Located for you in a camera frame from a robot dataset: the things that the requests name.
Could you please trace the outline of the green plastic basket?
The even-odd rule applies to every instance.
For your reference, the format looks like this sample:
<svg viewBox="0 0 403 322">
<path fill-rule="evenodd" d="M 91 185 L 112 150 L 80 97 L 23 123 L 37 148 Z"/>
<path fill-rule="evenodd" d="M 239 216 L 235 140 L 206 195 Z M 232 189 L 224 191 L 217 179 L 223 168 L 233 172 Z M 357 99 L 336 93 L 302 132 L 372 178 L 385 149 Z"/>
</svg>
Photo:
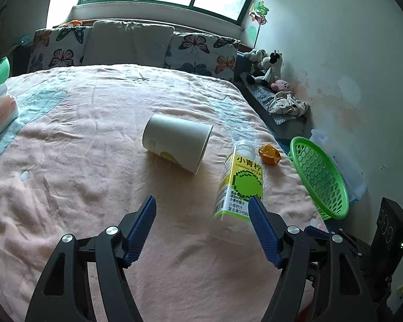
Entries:
<svg viewBox="0 0 403 322">
<path fill-rule="evenodd" d="M 305 137 L 294 137 L 288 158 L 324 220 L 347 216 L 350 202 L 345 182 L 328 155 Z"/>
</svg>

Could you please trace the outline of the clear plastic storage box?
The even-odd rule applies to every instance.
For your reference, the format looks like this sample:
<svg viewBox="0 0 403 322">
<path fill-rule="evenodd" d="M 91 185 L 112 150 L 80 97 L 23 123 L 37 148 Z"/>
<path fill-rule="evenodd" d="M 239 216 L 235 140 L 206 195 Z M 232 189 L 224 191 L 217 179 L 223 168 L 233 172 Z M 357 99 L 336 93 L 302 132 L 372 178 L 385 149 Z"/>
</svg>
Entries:
<svg viewBox="0 0 403 322">
<path fill-rule="evenodd" d="M 367 186 L 355 158 L 324 131 L 312 129 L 309 140 L 321 147 L 338 168 L 345 182 L 350 204 L 360 201 L 367 191 Z"/>
</svg>

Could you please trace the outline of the yellow green drink bottle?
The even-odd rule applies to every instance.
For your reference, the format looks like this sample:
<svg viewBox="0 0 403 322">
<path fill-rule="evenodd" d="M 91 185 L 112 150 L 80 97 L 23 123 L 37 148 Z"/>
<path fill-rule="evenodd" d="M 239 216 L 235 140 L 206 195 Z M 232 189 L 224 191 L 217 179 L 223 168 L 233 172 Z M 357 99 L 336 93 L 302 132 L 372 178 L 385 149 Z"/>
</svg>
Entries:
<svg viewBox="0 0 403 322">
<path fill-rule="evenodd" d="M 248 204 L 252 196 L 263 197 L 263 169 L 253 144 L 234 143 L 221 175 L 212 219 L 227 217 L 249 221 Z"/>
</svg>

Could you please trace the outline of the orange peel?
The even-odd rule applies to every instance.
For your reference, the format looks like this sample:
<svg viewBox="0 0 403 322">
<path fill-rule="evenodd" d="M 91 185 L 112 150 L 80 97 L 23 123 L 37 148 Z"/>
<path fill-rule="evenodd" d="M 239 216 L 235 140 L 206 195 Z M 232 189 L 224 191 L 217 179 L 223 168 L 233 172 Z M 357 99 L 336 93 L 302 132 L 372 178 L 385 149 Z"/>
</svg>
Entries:
<svg viewBox="0 0 403 322">
<path fill-rule="evenodd" d="M 259 147 L 258 154 L 265 164 L 276 166 L 281 160 L 280 152 L 270 144 Z"/>
</svg>

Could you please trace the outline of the pink quilt on bed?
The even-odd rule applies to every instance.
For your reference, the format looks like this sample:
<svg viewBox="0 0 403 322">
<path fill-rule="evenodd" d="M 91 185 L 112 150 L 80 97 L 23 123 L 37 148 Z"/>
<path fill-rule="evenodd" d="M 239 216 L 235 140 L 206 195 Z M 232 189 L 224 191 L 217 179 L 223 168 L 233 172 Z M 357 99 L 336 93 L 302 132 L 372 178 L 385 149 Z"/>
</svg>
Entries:
<svg viewBox="0 0 403 322">
<path fill-rule="evenodd" d="M 213 212 L 233 144 L 275 139 L 231 83 L 139 65 L 53 68 L 6 82 L 19 117 L 0 139 L 0 304 L 23 321 L 59 239 L 98 235 L 147 196 L 157 215 L 126 271 L 145 321 L 260 321 L 279 278 L 253 233 Z M 196 174 L 142 145 L 154 114 L 213 130 Z"/>
</svg>

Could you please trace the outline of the crumpled beige cloth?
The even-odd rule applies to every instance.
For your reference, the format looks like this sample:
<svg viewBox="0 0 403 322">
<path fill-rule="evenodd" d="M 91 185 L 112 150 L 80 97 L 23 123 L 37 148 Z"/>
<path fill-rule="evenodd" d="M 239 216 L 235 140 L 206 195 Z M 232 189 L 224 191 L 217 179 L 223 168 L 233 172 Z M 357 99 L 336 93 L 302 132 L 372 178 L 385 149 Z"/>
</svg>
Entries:
<svg viewBox="0 0 403 322">
<path fill-rule="evenodd" d="M 293 92 L 277 92 L 268 107 L 268 112 L 276 115 L 300 117 L 309 109 L 309 103 L 300 100 Z"/>
</svg>

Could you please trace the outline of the white paper cup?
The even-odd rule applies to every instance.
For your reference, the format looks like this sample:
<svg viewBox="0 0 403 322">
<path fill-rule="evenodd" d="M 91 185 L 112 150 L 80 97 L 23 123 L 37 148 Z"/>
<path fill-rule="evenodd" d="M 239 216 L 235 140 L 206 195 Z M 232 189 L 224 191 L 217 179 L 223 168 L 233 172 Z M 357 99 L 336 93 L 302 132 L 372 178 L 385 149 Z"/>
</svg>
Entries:
<svg viewBox="0 0 403 322">
<path fill-rule="evenodd" d="M 197 174 L 212 130 L 212 124 L 155 114 L 145 126 L 142 146 Z"/>
</svg>

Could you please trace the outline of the pink pig plush toy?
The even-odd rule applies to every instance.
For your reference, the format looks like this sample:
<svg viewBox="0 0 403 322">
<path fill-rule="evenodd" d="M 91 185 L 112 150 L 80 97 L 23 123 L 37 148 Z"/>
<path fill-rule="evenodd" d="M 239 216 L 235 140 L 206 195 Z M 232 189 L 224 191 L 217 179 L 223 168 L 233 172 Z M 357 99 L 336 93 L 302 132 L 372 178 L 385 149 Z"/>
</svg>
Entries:
<svg viewBox="0 0 403 322">
<path fill-rule="evenodd" d="M 272 82 L 271 91 L 273 92 L 288 92 L 290 91 L 290 85 L 282 79 L 277 79 L 276 81 Z"/>
</svg>

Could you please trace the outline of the cow plush toy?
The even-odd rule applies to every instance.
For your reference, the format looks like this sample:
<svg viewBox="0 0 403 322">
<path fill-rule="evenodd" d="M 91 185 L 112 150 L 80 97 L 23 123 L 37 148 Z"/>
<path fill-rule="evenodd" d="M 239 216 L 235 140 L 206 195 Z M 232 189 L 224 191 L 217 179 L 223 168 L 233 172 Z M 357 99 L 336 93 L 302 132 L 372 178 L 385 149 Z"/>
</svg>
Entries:
<svg viewBox="0 0 403 322">
<path fill-rule="evenodd" d="M 258 73 L 258 76 L 247 74 L 247 83 L 270 87 L 272 82 L 281 77 L 282 61 L 282 54 L 279 51 L 274 50 L 270 54 L 266 53 L 266 57 L 262 61 L 263 70 Z"/>
</svg>

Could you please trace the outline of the white plush toy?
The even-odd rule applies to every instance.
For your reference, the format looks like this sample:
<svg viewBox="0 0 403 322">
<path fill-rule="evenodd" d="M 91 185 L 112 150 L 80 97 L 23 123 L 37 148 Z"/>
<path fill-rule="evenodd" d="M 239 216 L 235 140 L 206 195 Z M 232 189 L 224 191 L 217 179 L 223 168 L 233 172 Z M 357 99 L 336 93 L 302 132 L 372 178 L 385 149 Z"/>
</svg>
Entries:
<svg viewBox="0 0 403 322">
<path fill-rule="evenodd" d="M 252 49 L 250 52 L 245 52 L 244 57 L 251 62 L 250 73 L 257 74 L 263 70 L 262 61 L 266 57 L 266 50 Z"/>
</svg>

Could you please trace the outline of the butterfly cushion right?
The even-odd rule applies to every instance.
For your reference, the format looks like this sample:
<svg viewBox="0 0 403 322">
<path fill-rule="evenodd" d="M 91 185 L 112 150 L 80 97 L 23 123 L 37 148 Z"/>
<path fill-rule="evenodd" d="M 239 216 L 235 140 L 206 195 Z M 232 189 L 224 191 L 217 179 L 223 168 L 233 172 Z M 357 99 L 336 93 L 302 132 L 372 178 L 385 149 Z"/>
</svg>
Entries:
<svg viewBox="0 0 403 322">
<path fill-rule="evenodd" d="M 164 67 L 232 82 L 239 45 L 230 37 L 174 32 Z"/>
</svg>

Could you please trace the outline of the butterfly cushion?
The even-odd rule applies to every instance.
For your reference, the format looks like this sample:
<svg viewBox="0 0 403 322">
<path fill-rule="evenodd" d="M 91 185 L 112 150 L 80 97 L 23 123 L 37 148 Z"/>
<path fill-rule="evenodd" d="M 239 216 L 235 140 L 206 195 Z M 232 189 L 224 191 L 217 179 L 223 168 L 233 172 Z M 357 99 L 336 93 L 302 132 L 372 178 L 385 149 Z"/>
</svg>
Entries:
<svg viewBox="0 0 403 322">
<path fill-rule="evenodd" d="M 174 32 L 164 67 L 232 82 L 239 45 L 230 37 Z"/>
<path fill-rule="evenodd" d="M 27 72 L 82 65 L 91 29 L 76 26 L 37 30 Z"/>
</svg>

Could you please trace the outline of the colourful pinwheel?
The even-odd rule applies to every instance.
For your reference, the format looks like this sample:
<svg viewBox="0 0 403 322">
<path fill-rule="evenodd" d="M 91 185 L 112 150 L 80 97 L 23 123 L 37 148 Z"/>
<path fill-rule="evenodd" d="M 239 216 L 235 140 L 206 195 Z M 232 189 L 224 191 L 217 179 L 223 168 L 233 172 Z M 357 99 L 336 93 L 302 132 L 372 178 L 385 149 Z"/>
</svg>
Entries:
<svg viewBox="0 0 403 322">
<path fill-rule="evenodd" d="M 248 13 L 250 20 L 253 24 L 257 24 L 257 27 L 253 27 L 250 32 L 251 38 L 253 40 L 253 47 L 256 47 L 258 36 L 263 25 L 267 24 L 266 16 L 269 13 L 269 8 L 263 0 L 255 2 L 251 5 L 250 11 Z"/>
</svg>

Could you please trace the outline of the butterfly cushion left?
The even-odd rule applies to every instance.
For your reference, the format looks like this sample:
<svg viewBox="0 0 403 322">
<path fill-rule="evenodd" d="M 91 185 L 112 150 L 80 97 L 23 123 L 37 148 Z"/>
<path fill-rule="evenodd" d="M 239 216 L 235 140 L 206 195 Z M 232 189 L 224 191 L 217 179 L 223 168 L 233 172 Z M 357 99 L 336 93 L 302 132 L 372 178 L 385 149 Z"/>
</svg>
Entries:
<svg viewBox="0 0 403 322">
<path fill-rule="evenodd" d="M 27 72 L 82 65 L 91 29 L 76 26 L 37 30 Z"/>
</svg>

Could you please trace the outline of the white plain cushion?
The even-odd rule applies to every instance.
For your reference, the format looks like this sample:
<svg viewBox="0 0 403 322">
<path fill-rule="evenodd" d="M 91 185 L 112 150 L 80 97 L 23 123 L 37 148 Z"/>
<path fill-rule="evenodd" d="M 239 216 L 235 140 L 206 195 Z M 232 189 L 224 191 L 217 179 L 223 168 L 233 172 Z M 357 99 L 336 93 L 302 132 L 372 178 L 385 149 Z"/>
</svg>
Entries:
<svg viewBox="0 0 403 322">
<path fill-rule="evenodd" d="M 83 64 L 162 68 L 174 31 L 169 25 L 98 20 L 87 39 Z"/>
</svg>

